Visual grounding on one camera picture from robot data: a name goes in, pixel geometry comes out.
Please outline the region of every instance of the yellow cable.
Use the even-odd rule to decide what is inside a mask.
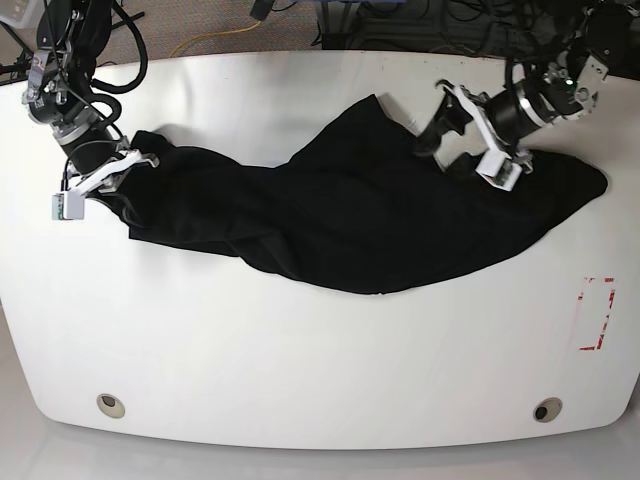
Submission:
[[[178,45],[176,48],[173,49],[173,52],[171,52],[171,54],[169,55],[169,58],[173,58],[175,56],[176,53],[178,53],[180,50],[182,50],[184,47],[197,42],[198,40],[202,40],[204,38],[212,38],[212,37],[219,37],[221,35],[232,35],[234,33],[243,33],[243,32],[248,32],[250,30],[253,30],[254,28],[257,28],[258,26],[260,26],[262,22],[258,22],[258,23],[254,23],[253,25],[251,25],[250,27],[247,28],[240,28],[238,30],[228,30],[226,32],[213,32],[213,33],[204,33],[202,35],[197,35],[193,38],[190,38],[189,40],[186,40],[184,42],[182,42],[180,45]]]

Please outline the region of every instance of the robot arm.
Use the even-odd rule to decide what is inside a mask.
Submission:
[[[586,10],[580,29],[562,49],[518,61],[524,78],[517,83],[513,80],[516,61],[508,59],[505,89],[493,98],[439,82],[445,98],[418,137],[416,154],[438,158],[444,134],[454,131],[463,137],[473,122],[486,144],[476,172],[494,187],[510,191],[523,172],[533,170],[532,156],[520,147],[520,140],[547,125],[593,111],[610,68],[623,60],[635,16],[635,8],[615,3],[601,2]]]
[[[96,191],[117,190],[133,165],[157,165],[156,158],[131,150],[115,125],[122,106],[110,95],[130,92],[142,83],[147,52],[142,35],[117,2],[43,1],[45,13],[38,27],[37,51],[23,102],[34,121],[52,127],[54,138],[67,154],[61,191],[53,197],[53,217],[81,219],[85,197]],[[138,75],[123,86],[93,78],[96,59],[111,34],[112,9],[133,33],[140,53]],[[94,104],[107,105],[110,114],[105,116]],[[70,187],[71,179],[80,181]]]

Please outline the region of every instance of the screw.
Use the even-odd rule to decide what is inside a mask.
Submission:
[[[578,89],[576,95],[579,102],[586,102],[587,100],[589,100],[589,90],[584,87]]]
[[[65,103],[67,103],[67,93],[66,92],[56,93],[56,104],[64,105]]]
[[[54,82],[53,80],[47,83],[43,88],[44,93],[51,93],[55,91],[55,89],[56,89],[56,82]]]

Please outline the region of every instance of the white bracket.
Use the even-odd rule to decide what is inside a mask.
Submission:
[[[97,189],[101,189],[100,191],[105,193],[116,191],[131,167],[139,163],[148,163],[155,168],[159,161],[155,155],[146,155],[140,153],[139,150],[131,150],[122,160],[105,163],[91,175],[83,178],[78,185],[53,196],[53,219],[82,220],[86,196]]]
[[[511,191],[522,173],[522,166],[511,161],[511,155],[502,148],[484,110],[471,101],[464,87],[456,85],[453,92],[462,108],[473,118],[488,147],[476,172],[492,186]]]

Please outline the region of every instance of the wrinkled cloth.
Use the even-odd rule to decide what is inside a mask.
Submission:
[[[467,275],[523,252],[602,195],[605,176],[535,152],[512,192],[462,156],[446,172],[376,97],[349,108],[291,160],[243,166],[139,132],[160,166],[131,171],[103,197],[130,238],[241,257],[251,267],[345,292],[399,292]]]

